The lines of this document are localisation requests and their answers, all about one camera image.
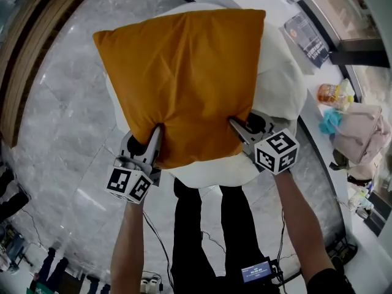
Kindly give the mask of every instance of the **green object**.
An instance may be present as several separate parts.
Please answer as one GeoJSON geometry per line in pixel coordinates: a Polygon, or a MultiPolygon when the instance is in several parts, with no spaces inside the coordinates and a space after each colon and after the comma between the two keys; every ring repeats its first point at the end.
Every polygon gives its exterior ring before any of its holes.
{"type": "Polygon", "coordinates": [[[27,289],[26,294],[54,294],[49,288],[44,286],[42,283],[37,283],[36,291],[33,292],[29,288],[27,289]]]}

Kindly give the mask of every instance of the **cushion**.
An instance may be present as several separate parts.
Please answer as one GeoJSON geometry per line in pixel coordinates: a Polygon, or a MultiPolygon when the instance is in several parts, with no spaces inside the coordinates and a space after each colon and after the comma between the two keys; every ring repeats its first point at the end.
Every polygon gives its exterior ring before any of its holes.
{"type": "Polygon", "coordinates": [[[127,123],[142,144],[164,127],[161,168],[232,156],[228,118],[253,103],[265,11],[206,10],[153,18],[93,38],[127,123]]]}

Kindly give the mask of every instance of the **black pants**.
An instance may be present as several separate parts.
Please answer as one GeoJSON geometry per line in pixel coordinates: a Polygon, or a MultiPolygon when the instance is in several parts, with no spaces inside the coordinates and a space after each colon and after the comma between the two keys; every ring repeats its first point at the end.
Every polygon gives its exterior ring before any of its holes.
{"type": "Polygon", "coordinates": [[[197,189],[186,187],[175,179],[178,197],[175,213],[173,267],[171,273],[176,294],[245,293],[254,288],[258,293],[279,293],[268,282],[243,284],[241,269],[261,263],[265,258],[258,248],[251,209],[242,187],[220,186],[222,191],[221,223],[226,245],[226,276],[218,278],[202,248],[200,216],[202,200],[197,189]]]}
{"type": "MultiPolygon", "coordinates": [[[[6,170],[0,176],[0,197],[4,195],[8,184],[10,184],[12,180],[13,175],[10,170],[6,170]]],[[[9,201],[0,204],[0,223],[21,210],[28,202],[29,198],[24,193],[17,193],[12,196],[9,201]]]]}
{"type": "Polygon", "coordinates": [[[38,282],[44,284],[52,292],[56,292],[59,289],[62,275],[66,271],[68,259],[61,259],[48,279],[50,266],[53,262],[53,259],[55,259],[55,251],[53,249],[50,249],[48,252],[48,257],[43,261],[41,270],[38,272],[38,282]]]}

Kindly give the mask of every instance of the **pink bag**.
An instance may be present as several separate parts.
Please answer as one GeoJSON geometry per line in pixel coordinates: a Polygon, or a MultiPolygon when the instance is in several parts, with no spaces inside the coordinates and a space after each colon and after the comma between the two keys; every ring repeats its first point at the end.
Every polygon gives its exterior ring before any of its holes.
{"type": "Polygon", "coordinates": [[[351,103],[342,112],[342,121],[335,127],[333,146],[357,165],[370,163],[391,141],[391,126],[381,115],[378,105],[351,103]]]}

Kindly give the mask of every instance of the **white bean bag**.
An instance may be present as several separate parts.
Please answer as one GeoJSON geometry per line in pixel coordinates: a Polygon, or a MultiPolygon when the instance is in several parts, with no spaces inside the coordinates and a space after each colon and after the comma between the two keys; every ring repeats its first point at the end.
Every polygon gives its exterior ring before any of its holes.
{"type": "MultiPolygon", "coordinates": [[[[223,9],[223,7],[193,2],[170,10],[160,17],[196,10],[215,9],[223,9]]],[[[129,131],[129,126],[108,76],[106,86],[115,107],[117,127],[124,132],[125,136],[129,131]]],[[[252,108],[271,117],[293,121],[289,124],[291,131],[294,132],[296,119],[305,103],[306,94],[303,74],[280,30],[265,23],[252,108]]],[[[166,171],[179,178],[186,186],[193,188],[212,185],[240,186],[258,175],[257,169],[244,153],[216,160],[194,162],[166,171]]]]}

